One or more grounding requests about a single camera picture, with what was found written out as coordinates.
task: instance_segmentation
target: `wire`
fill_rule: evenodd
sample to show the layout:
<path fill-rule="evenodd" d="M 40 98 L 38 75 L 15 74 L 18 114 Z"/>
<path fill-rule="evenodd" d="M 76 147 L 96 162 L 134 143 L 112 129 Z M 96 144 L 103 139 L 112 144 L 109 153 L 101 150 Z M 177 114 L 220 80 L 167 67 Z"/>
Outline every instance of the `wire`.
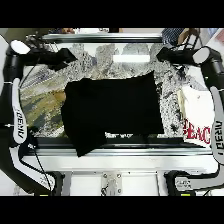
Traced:
<path fill-rule="evenodd" d="M 34 148 L 33 151 L 34 151 L 34 155 L 36 156 L 37 161 L 38 161 L 38 163 L 39 163 L 39 165 L 40 165 L 40 168 L 41 168 L 41 170 L 42 170 L 42 173 L 44 174 L 44 176 L 45 176 L 45 178 L 46 178 L 46 180 L 47 180 L 48 186 L 49 186 L 49 188 L 50 188 L 51 196 L 52 196 L 51 185 L 50 185 L 49 179 L 47 178 L 47 174 L 46 174 L 46 172 L 44 171 L 44 169 L 43 169 L 43 167 L 42 167 L 42 165 L 41 165 L 41 163 L 40 163 L 40 160 L 39 160 L 39 158 L 38 158 L 38 156 L 37 156 L 36 148 Z"/>
<path fill-rule="evenodd" d="M 24 82 L 27 80 L 28 76 L 30 75 L 30 73 L 33 71 L 33 69 L 37 66 L 38 62 L 39 62 L 40 58 L 37 59 L 37 63 L 30 69 L 30 71 L 28 72 L 27 76 L 24 77 L 24 79 L 21 81 L 19 88 L 22 87 L 22 85 L 24 84 Z"/>
<path fill-rule="evenodd" d="M 206 196 L 210 190 L 206 191 L 202 196 Z"/>

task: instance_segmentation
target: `brand logo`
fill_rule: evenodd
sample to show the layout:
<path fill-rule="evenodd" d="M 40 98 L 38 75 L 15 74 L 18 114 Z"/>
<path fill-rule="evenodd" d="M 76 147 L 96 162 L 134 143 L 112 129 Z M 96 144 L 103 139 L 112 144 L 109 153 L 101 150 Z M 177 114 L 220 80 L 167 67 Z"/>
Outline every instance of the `brand logo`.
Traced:
<path fill-rule="evenodd" d="M 215 142 L 216 142 L 217 149 L 224 149 L 221 121 L 215 122 Z"/>
<path fill-rule="evenodd" d="M 198 139 L 199 141 L 202 141 L 206 144 L 210 144 L 210 127 L 194 127 L 191 122 L 188 121 L 188 119 L 184 119 L 184 135 L 187 139 Z"/>
<path fill-rule="evenodd" d="M 24 121 L 23 121 L 23 116 L 20 112 L 20 110 L 16 109 L 15 110 L 16 116 L 17 116 L 17 124 L 18 124 L 18 136 L 20 138 L 24 138 Z"/>

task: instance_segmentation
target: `black t-shirt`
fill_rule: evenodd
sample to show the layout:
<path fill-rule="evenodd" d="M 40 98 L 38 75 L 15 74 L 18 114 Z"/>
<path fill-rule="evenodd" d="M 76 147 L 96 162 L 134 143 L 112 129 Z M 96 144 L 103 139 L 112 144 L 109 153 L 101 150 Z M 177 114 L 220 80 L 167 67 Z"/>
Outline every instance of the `black t-shirt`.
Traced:
<path fill-rule="evenodd" d="M 105 144 L 105 132 L 164 132 L 153 72 L 129 79 L 82 79 L 68 83 L 65 93 L 62 120 L 79 157 Z"/>

